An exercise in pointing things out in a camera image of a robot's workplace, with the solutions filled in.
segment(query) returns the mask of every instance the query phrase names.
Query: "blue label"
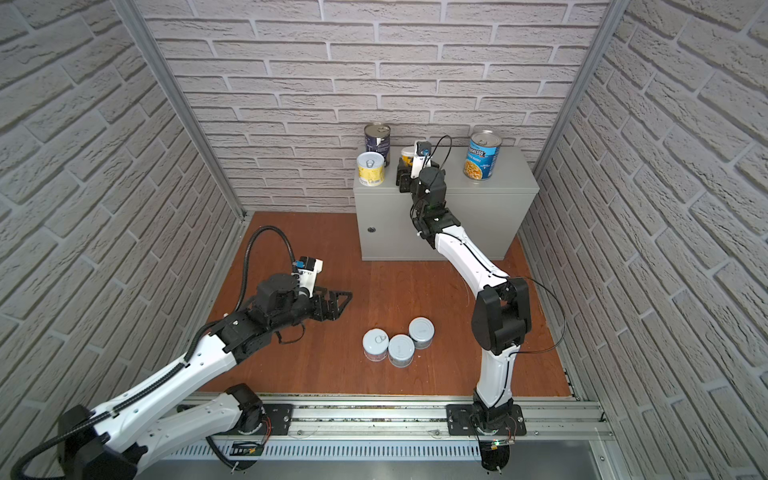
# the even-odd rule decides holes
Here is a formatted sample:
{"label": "blue label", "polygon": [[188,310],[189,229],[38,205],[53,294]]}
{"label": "blue label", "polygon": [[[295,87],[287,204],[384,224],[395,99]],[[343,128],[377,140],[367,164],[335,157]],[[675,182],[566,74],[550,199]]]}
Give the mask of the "blue label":
{"label": "blue label", "polygon": [[498,147],[481,147],[470,140],[464,173],[475,180],[487,179],[493,172],[493,166],[496,164],[497,156]]}

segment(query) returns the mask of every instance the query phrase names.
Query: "gray cabinet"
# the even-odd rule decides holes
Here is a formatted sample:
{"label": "gray cabinet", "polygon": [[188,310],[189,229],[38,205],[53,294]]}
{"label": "gray cabinet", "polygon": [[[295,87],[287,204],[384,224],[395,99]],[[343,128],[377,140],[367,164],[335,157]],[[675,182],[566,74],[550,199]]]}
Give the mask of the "gray cabinet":
{"label": "gray cabinet", "polygon": [[[395,185],[397,159],[386,168],[384,183],[354,187],[357,229],[363,260],[444,260],[429,244],[417,237],[411,224],[410,194]],[[435,155],[442,161],[445,151]],[[493,176],[482,182],[464,175],[467,147],[453,147],[445,165],[448,208],[462,223],[472,241],[491,260],[501,260],[531,206],[538,185],[522,152],[502,147]]]}

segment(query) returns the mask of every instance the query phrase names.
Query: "ventilation grille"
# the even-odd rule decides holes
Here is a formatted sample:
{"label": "ventilation grille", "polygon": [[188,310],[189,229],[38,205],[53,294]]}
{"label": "ventilation grille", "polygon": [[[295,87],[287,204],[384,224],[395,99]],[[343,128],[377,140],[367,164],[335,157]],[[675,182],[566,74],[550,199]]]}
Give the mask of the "ventilation grille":
{"label": "ventilation grille", "polygon": [[[479,460],[480,450],[472,440],[435,441],[339,441],[270,440],[258,456],[230,455],[232,440],[216,444],[231,460]],[[169,455],[167,460],[212,460],[206,442],[197,442]]]}

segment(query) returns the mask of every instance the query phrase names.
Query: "progresso soup can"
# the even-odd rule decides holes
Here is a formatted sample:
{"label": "progresso soup can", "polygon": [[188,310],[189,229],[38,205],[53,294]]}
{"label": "progresso soup can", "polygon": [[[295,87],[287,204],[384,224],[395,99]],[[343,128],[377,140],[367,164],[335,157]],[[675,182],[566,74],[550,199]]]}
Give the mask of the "progresso soup can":
{"label": "progresso soup can", "polygon": [[490,130],[475,132],[469,138],[464,173],[473,180],[487,180],[493,174],[501,138]]}
{"label": "progresso soup can", "polygon": [[366,151],[378,152],[384,157],[384,166],[389,166],[389,125],[373,123],[366,125]]}

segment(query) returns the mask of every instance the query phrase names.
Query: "yellow label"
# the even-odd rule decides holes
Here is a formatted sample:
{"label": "yellow label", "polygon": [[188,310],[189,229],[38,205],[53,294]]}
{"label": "yellow label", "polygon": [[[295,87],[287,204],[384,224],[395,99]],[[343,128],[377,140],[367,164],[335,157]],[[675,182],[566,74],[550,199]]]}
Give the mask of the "yellow label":
{"label": "yellow label", "polygon": [[384,181],[384,166],[365,168],[358,165],[357,174],[360,176],[360,183],[369,187],[375,187]]}

